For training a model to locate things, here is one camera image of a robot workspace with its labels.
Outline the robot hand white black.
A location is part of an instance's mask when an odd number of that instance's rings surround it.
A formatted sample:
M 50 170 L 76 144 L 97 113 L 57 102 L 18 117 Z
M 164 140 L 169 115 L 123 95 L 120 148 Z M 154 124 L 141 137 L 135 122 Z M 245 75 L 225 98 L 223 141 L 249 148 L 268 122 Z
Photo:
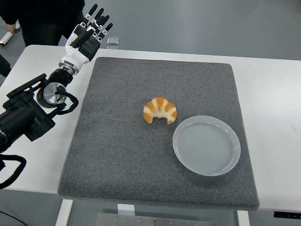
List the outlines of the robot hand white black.
M 102 40 L 113 27 L 113 23 L 106 24 L 110 18 L 104 16 L 104 9 L 97 9 L 95 4 L 74 28 L 65 44 L 65 55 L 59 62 L 61 69 L 78 73 L 84 64 L 92 61 Z

